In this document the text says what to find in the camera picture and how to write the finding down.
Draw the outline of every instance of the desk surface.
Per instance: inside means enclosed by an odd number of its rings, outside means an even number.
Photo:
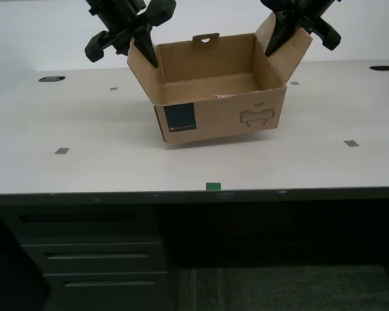
[[[303,63],[278,129],[181,146],[128,69],[37,73],[0,94],[0,194],[389,187],[383,64]]]

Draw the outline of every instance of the desk drawer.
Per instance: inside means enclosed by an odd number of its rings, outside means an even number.
[[[23,246],[44,273],[166,271],[161,243]]]
[[[167,274],[46,275],[64,311],[173,311]]]
[[[158,240],[156,213],[146,205],[0,207],[0,216],[22,244]]]

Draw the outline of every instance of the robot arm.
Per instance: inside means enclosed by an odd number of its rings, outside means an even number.
[[[168,21],[176,8],[175,0],[152,0],[146,8],[144,0],[86,0],[92,16],[98,16],[108,28],[94,36],[85,48],[86,56],[96,62],[104,57],[104,49],[114,46],[117,54],[128,55],[131,39],[145,58],[158,67],[151,41],[153,26]],[[266,50],[270,56],[303,27],[309,34],[314,32],[323,40],[323,45],[335,49],[341,37],[321,16],[335,0],[261,0],[276,17],[274,33]]]
[[[323,45],[334,50],[342,37],[326,23],[321,16],[336,0],[261,0],[272,10],[277,22],[266,50],[269,57],[295,33],[296,27],[303,27],[309,34],[315,33],[323,40]]]
[[[98,16],[108,28],[94,36],[85,48],[85,54],[96,62],[104,57],[104,49],[114,46],[117,54],[128,55],[131,39],[147,60],[158,67],[151,41],[153,26],[168,21],[176,8],[175,0],[153,0],[146,8],[144,0],[86,0],[91,6],[89,13]]]

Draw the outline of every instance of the green tape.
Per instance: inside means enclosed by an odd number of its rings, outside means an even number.
[[[222,185],[220,183],[206,183],[207,191],[216,191],[222,190]]]

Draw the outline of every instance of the open cardboard box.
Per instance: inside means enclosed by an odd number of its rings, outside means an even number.
[[[128,65],[154,105],[166,143],[278,127],[287,82],[312,38],[299,28],[267,58],[275,22],[272,14],[255,34],[157,45],[158,68],[131,44]]]

